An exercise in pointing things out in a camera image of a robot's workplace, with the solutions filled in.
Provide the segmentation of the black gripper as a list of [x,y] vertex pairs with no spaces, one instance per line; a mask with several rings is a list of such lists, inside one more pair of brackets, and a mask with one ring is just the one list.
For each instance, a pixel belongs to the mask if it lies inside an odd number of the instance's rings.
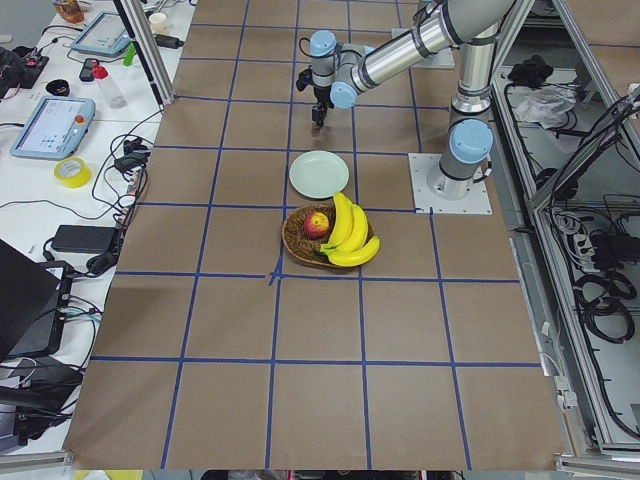
[[324,124],[328,110],[334,108],[330,100],[330,88],[318,86],[315,83],[311,68],[302,70],[297,77],[297,91],[303,92],[307,87],[313,89],[313,94],[316,98],[316,103],[312,107],[312,122],[314,125]]

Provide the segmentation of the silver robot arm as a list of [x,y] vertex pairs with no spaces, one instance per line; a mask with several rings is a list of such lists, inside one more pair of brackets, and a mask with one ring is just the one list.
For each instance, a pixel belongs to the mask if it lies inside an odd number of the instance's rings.
[[[394,25],[410,22],[413,10],[412,3],[303,1],[297,37],[305,41],[329,30],[340,42],[378,46],[390,39]],[[346,195],[365,209],[414,210],[407,154],[436,152],[446,143],[446,117],[462,67],[461,53],[452,56],[454,68],[406,70],[360,96],[354,108],[331,111],[322,129],[306,118],[311,94],[295,93],[289,158],[331,151],[348,166]]]

